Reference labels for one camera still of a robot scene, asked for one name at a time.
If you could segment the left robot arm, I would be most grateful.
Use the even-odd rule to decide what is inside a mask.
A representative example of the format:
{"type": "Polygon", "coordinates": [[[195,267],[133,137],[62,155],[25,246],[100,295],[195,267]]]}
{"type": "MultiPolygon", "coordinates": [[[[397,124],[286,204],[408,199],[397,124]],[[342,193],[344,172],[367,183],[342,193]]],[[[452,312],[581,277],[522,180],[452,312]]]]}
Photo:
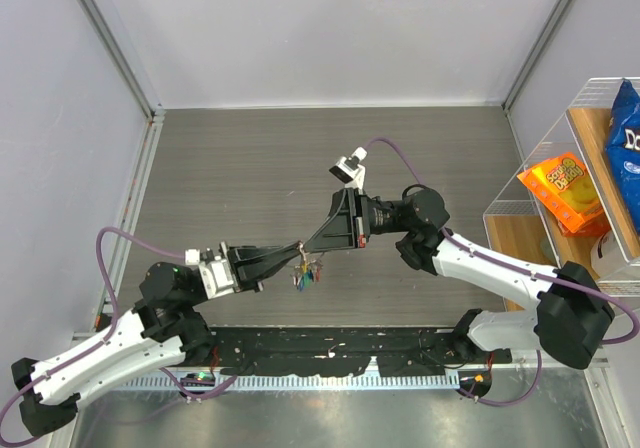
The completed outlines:
{"type": "Polygon", "coordinates": [[[34,438],[70,423],[107,390],[167,366],[200,366],[215,337],[196,306],[230,294],[259,292],[300,255],[303,244],[220,245],[189,249],[180,264],[158,262],[140,285],[142,298],[92,337],[47,360],[22,358],[11,370],[21,420],[34,438]]]}

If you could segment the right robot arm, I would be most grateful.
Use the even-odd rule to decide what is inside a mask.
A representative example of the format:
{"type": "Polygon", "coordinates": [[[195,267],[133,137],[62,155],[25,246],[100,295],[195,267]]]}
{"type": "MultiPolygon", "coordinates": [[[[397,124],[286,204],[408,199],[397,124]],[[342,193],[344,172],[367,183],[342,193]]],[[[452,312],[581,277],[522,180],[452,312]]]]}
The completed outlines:
{"type": "Polygon", "coordinates": [[[373,235],[399,233],[395,247],[410,268],[462,280],[521,308],[468,311],[452,338],[459,359],[473,362],[501,349],[542,350],[567,367],[587,368],[614,318],[591,273],[575,262],[554,267],[490,250],[451,231],[448,220],[441,195],[423,184],[408,186],[397,201],[343,188],[304,249],[363,249],[373,235]]]}

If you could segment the keyring with tagged keys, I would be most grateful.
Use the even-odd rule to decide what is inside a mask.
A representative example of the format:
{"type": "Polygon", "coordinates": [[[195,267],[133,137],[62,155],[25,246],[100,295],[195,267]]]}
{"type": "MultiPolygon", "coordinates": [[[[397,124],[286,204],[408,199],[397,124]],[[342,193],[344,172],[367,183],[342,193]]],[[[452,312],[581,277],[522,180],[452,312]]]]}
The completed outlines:
{"type": "Polygon", "coordinates": [[[308,286],[320,280],[323,269],[322,257],[324,254],[313,255],[307,252],[302,242],[298,243],[298,252],[300,260],[293,268],[292,282],[296,290],[302,292],[308,286]]]}

